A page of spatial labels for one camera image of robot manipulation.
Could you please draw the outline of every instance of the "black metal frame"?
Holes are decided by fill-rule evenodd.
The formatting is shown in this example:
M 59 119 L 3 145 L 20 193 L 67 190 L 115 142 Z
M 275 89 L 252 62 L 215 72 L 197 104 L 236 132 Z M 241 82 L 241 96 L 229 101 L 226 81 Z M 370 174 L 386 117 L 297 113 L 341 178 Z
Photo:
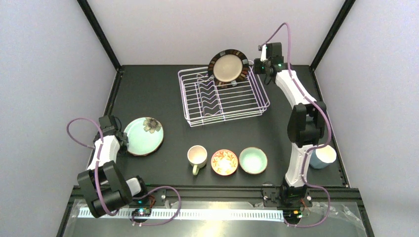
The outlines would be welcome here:
M 91 24 L 93 30 L 95 31 L 99 41 L 101 42 L 103 48 L 105 49 L 106 53 L 108 54 L 109 59 L 111 60 L 112 64 L 117 71 L 111 94 L 108 99 L 108 103 L 106 105 L 104 115 L 110 115 L 112 113 L 114 101 L 117 96 L 117 92 L 121 83 L 121 79 L 124 75 L 124 66 L 120 65 L 115 53 L 113 52 L 108 40 L 106 39 L 105 34 L 102 31 L 96 17 L 92 9 L 90 8 L 87 0 L 77 0 L 80 7 L 82 8 L 83 12 L 86 15 L 89 23 Z M 318 89 L 318 94 L 320 95 L 320 99 L 323 100 L 322 95 L 320 93 L 319 85 L 317 82 L 317 78 L 315 75 L 315 70 L 319 65 L 320 61 L 322 60 L 323 56 L 325 55 L 327 49 L 329 48 L 332 40 L 334 39 L 335 35 L 337 34 L 340 26 L 342 25 L 343 21 L 345 20 L 346 16 L 348 15 L 351 7 L 355 3 L 355 0 L 346 0 L 340 9 L 335 21 L 333 22 L 329 32 L 327 33 L 325 39 L 323 40 L 322 45 L 320 46 L 316 56 L 314 57 L 313 62 L 310 65 L 310 72 L 316 83 L 316 87 Z M 341 170 L 339 170 L 342 184 L 346 188 L 342 187 L 328 187 L 327 190 L 331 195 L 331 200 L 336 202 L 356 202 L 358 204 L 358 209 L 360 211 L 362 220 L 364 222 L 364 226 L 366 227 L 367 235 L 369 237 L 373 237 L 374 233 L 371 228 L 371 224 L 368 219 L 367 212 L 365 210 L 364 204 L 362 202 L 361 195 L 358 189 L 349 188 L 348 186 L 348 178 L 346 172 L 343 167 L 343 162 L 340 157 L 338 157 L 338 162 Z M 221 187 L 221 186 L 213 186 L 213 187 L 200 187 L 200 186 L 174 186 L 176 189 L 179 190 L 183 200 L 217 200 L 217 201 L 249 201 L 249 202 L 258 202 L 262 201 L 261 199 L 261 189 L 255 187 Z M 327 201 L 326 194 L 320 190 L 312 190 L 309 189 L 310 195 L 313 200 L 315 201 Z M 166 194 L 167 198 L 176 199 L 176 195 L 171 191 L 168 190 Z M 71 193 L 70 199 L 67 203 L 67 207 L 64 212 L 63 219 L 61 221 L 61 225 L 58 231 L 57 236 L 62 236 L 65 231 L 65 227 L 68 222 L 68 218 L 71 212 L 71 208 L 73 207 L 74 201 L 76 199 L 83 199 L 82 193 L 78 186 L 74 186 L 73 191 Z
M 355 0 L 345 0 L 345 2 L 343 3 L 342 8 L 337 14 L 335 21 L 330 27 L 329 32 L 327 33 L 325 39 L 323 40 L 322 45 L 319 48 L 319 51 L 317 51 L 317 54 L 310 65 L 313 71 L 316 70 L 317 66 L 319 65 L 320 61 L 325 55 L 327 49 L 329 48 L 330 44 L 333 41 L 333 38 L 335 37 L 337 31 L 339 30 L 340 26 L 342 25 L 343 21 L 345 20 L 346 16 L 348 15 L 354 3 L 355 3 Z

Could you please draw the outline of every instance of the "white wall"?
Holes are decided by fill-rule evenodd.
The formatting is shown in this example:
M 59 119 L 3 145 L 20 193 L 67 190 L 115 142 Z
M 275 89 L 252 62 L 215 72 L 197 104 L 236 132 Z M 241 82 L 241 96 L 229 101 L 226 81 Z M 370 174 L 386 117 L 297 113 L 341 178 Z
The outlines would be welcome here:
M 208 64 L 234 48 L 249 59 L 284 21 L 293 63 L 310 64 L 344 0 L 89 0 L 121 64 Z M 286 31 L 272 40 L 287 43 Z
M 115 76 L 77 1 L 0 3 L 0 236 L 55 236 Z M 91 142 L 95 128 L 75 123 Z
M 356 1 L 316 71 L 376 236 L 418 236 L 419 3 Z

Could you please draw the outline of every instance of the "mug handle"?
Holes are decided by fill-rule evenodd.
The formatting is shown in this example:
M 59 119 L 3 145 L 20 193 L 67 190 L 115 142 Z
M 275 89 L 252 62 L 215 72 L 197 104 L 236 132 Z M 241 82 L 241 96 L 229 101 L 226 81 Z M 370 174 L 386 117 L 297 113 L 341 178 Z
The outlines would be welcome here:
M 194 175 L 198 175 L 198 171 L 199 171 L 198 165 L 194 165 L 194 168 L 192 169 L 192 173 Z

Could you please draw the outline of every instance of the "brown plate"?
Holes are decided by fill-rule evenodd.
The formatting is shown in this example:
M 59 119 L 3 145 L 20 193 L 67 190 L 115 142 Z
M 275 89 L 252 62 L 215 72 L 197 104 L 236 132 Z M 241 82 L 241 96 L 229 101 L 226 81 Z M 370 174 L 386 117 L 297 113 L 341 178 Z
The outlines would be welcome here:
M 227 49 L 215 55 L 208 64 L 208 76 L 213 76 L 218 89 L 240 85 L 249 74 L 249 61 L 244 53 Z
M 211 167 L 219 175 L 230 175 L 237 170 L 237 156 L 229 150 L 219 150 L 211 158 Z

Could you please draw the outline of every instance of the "black tabletop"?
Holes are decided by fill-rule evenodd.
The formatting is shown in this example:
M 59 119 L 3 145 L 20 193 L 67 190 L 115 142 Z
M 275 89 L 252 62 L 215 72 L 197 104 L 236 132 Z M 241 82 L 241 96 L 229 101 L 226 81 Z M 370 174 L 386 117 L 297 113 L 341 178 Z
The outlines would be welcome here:
M 123 128 L 136 118 L 156 118 L 162 123 L 165 134 L 161 147 L 148 156 L 118 156 L 117 165 L 124 177 L 128 179 L 139 175 L 146 183 L 156 185 L 280 184 L 291 156 L 291 143 L 287 136 L 291 107 L 283 92 L 274 83 L 265 86 L 271 105 L 261 116 L 190 127 L 183 115 L 177 72 L 194 67 L 197 66 L 123 67 L 112 114 L 121 119 Z M 294 66 L 294 69 L 306 90 L 319 99 L 308 66 Z M 207 166 L 197 176 L 192 175 L 192 166 L 186 156 L 194 145 L 202 145 L 208 152 Z M 263 173 L 250 175 L 239 167 L 234 174 L 224 177 L 211 169 L 210 158 L 216 151 L 228 149 L 238 156 L 246 147 L 258 147 L 266 153 L 268 167 Z M 339 169 L 337 161 L 321 170 L 309 168 L 307 179 L 313 184 L 342 186 Z

